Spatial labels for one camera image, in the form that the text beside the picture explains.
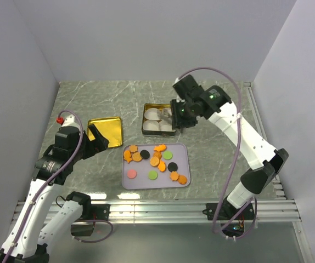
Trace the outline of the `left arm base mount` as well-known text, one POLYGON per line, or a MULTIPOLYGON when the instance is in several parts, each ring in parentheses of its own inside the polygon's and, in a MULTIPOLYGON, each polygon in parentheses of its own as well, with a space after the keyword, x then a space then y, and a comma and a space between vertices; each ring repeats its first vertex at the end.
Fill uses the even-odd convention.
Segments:
POLYGON ((89 237, 94 233, 94 229, 100 222, 87 222, 88 220, 109 220, 109 204, 92 204, 90 212, 71 225, 71 234, 75 237, 89 237))

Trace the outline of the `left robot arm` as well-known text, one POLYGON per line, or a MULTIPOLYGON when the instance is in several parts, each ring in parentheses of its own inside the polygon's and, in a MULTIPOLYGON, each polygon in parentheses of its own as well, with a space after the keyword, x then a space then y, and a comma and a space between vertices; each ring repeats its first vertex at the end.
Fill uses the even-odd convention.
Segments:
POLYGON ((45 222, 52 202, 59 195, 74 164, 107 149, 108 140, 95 125, 88 126, 94 136, 90 140, 77 123, 62 125, 35 165, 35 178, 21 213, 0 247, 0 262, 48 262, 56 243, 76 220, 93 220, 91 198, 79 192, 70 193, 57 212, 45 222))

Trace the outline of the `metal tongs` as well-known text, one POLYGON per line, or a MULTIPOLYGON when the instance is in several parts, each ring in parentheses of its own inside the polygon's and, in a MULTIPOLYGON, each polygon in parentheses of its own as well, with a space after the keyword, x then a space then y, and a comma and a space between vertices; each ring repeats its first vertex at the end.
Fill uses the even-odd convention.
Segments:
POLYGON ((162 132, 179 132, 184 133, 185 129, 174 129, 172 127, 172 111, 170 108, 163 108, 158 112, 159 128, 162 132))

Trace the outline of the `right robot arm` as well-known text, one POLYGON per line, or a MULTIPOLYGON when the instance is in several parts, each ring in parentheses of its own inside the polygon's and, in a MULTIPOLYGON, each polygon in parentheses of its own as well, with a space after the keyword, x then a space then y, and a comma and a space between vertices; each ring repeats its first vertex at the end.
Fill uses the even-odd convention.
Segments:
POLYGON ((227 219, 235 219, 249 200, 260 194, 278 175, 289 154, 284 148, 277 149, 268 143, 221 87, 213 85, 203 90, 201 86, 193 85, 186 91, 175 90, 180 98, 170 102, 173 129, 194 127, 197 117, 203 117, 228 137, 236 146, 236 153, 242 154, 249 165, 220 207, 227 219))

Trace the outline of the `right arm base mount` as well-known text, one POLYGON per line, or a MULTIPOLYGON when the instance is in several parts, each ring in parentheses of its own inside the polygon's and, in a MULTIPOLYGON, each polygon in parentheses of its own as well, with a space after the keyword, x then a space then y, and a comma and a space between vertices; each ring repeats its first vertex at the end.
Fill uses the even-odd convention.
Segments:
POLYGON ((251 230, 256 228, 258 205, 246 203, 240 209, 234 208, 227 201, 224 201, 215 219, 218 203, 207 203, 202 211, 212 222, 211 230, 214 234, 220 234, 225 239, 237 239, 245 237, 251 230))

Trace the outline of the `orange waffle round cookie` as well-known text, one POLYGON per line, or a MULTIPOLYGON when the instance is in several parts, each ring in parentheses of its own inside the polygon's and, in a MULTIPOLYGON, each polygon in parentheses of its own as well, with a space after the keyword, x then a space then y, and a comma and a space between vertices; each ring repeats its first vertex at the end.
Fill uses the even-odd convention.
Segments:
POLYGON ((132 159, 134 162, 140 162, 143 158, 141 157, 139 152, 135 152, 132 154, 132 159))

